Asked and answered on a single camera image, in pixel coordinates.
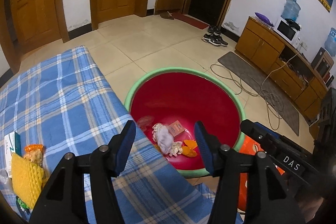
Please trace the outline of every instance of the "red door mat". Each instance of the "red door mat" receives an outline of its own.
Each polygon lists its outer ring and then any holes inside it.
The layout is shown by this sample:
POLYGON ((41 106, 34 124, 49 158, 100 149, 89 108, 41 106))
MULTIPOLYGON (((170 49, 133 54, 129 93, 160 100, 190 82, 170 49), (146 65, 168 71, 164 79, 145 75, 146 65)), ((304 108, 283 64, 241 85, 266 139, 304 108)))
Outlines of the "red door mat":
POLYGON ((208 24, 200 22, 197 19, 188 17, 188 16, 180 14, 180 13, 172 13, 172 15, 175 19, 181 20, 181 21, 183 21, 185 23, 188 23, 189 25, 192 25, 192 26, 194 26, 196 28, 199 28, 201 30, 203 30, 203 29, 205 29, 209 26, 208 24))

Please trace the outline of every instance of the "blue gripper pad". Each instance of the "blue gripper pad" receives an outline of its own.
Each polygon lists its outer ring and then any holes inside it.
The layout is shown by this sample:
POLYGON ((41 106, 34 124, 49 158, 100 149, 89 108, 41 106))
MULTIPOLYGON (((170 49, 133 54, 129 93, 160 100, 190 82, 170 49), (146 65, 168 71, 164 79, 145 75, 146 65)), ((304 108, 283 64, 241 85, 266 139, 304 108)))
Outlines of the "blue gripper pad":
POLYGON ((115 173, 117 176, 125 169, 126 162, 135 139, 136 127, 134 121, 127 121, 120 133, 121 144, 115 155, 115 173))
POLYGON ((271 129, 269 129, 268 127, 264 126, 263 124, 261 124, 260 122, 254 122, 254 125, 256 127, 259 127, 260 129, 264 130, 265 132, 271 134, 275 139, 279 139, 279 134, 272 131, 271 129))
POLYGON ((194 126, 194 134, 196 138, 196 142, 201 153, 201 157, 205 166, 205 169, 210 173, 210 175, 214 175, 214 154, 210 150, 208 143, 205 139, 206 136, 209 136, 202 122, 198 121, 194 126))

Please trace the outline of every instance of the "wooden cabinet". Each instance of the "wooden cabinet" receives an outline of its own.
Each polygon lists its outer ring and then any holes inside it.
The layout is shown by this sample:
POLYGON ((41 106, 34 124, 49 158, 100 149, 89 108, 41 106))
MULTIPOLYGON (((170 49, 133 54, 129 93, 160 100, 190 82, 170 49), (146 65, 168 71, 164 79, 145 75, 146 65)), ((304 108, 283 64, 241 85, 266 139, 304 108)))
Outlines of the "wooden cabinet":
MULTIPOLYGON (((277 68, 280 68, 280 66, 277 63, 274 63, 270 71, 277 68)), ((300 86, 283 70, 283 68, 272 72, 269 77, 293 100, 295 100, 302 92, 300 86)))
POLYGON ((311 87, 315 90, 316 94, 320 97, 320 99, 323 99, 324 96, 327 94, 327 91, 322 86, 320 81, 315 77, 312 82, 310 83, 311 87))
POLYGON ((271 73, 270 78, 296 103, 304 116, 309 119, 314 119, 317 116, 321 100, 328 89, 310 63, 298 54, 297 50, 286 40, 264 24, 249 17, 236 45, 236 50, 251 60, 266 75, 285 64, 279 59, 280 55, 285 60, 287 56, 288 60, 291 57, 291 52, 292 56, 297 54, 294 69, 293 64, 291 67, 284 66, 271 73), (309 84, 303 82, 302 76, 305 76, 309 84))
POLYGON ((316 92, 311 86, 301 93, 301 95, 295 100, 300 110, 305 111, 316 99, 318 98, 316 92))
POLYGON ((248 29, 244 29, 239 41, 236 45, 236 50, 245 55, 248 59, 252 59, 255 51, 259 47, 262 39, 248 29))
POLYGON ((273 63, 277 60, 279 52, 277 52, 268 43, 261 40, 260 46, 252 57, 252 62, 256 64, 263 72, 268 73, 273 63))
POLYGON ((320 112, 321 99, 317 98, 304 112, 309 119, 314 119, 320 112))

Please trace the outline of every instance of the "black sneaker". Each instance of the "black sneaker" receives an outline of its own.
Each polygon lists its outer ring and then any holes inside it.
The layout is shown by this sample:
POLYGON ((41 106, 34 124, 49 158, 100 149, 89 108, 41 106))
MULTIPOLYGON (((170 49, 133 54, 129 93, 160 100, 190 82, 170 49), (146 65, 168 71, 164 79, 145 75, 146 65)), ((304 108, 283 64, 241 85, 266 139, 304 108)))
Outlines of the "black sneaker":
POLYGON ((228 43, 226 41, 223 40, 223 37, 221 37, 220 35, 215 35, 213 34, 213 37, 220 42, 220 45, 223 47, 226 47, 228 45, 228 43))
POLYGON ((210 43, 211 45, 214 45, 216 47, 221 45, 221 42, 218 41, 216 38, 213 37, 213 34, 205 34, 202 38, 202 40, 206 43, 210 43))
POLYGON ((210 25, 208 28, 208 33, 217 33, 217 34, 221 34, 221 30, 217 28, 217 26, 215 25, 210 25))

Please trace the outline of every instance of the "yellow sponge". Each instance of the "yellow sponge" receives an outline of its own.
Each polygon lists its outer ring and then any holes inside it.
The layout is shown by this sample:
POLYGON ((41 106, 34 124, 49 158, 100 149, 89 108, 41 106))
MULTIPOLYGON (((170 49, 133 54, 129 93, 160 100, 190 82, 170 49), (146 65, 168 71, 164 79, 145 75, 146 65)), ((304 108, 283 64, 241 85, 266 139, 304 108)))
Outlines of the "yellow sponge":
POLYGON ((21 158, 18 154, 12 154, 12 182, 14 193, 30 209, 41 194, 43 168, 29 160, 21 158))

